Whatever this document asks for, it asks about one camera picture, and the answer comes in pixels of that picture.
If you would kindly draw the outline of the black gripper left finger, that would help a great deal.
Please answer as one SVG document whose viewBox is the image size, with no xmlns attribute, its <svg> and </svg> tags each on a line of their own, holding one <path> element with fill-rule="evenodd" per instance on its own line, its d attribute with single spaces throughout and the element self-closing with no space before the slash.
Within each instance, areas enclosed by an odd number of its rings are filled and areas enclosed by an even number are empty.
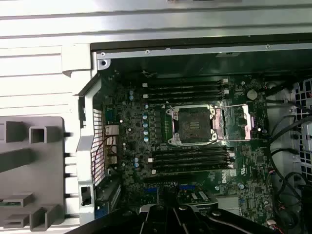
<svg viewBox="0 0 312 234">
<path fill-rule="evenodd" d="M 174 186 L 160 190 L 159 203 L 147 204 L 140 212 L 124 207 L 70 231 L 72 234 L 164 234 L 174 207 Z"/>
</svg>

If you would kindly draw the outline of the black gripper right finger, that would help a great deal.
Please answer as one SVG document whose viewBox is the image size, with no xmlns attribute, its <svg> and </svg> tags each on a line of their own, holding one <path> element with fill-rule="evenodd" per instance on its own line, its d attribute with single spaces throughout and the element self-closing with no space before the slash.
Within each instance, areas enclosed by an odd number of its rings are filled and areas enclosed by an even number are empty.
<svg viewBox="0 0 312 234">
<path fill-rule="evenodd" d="M 196 185 L 174 183 L 174 212 L 186 234 L 274 234 L 275 230 L 222 209 L 218 199 Z"/>
</svg>

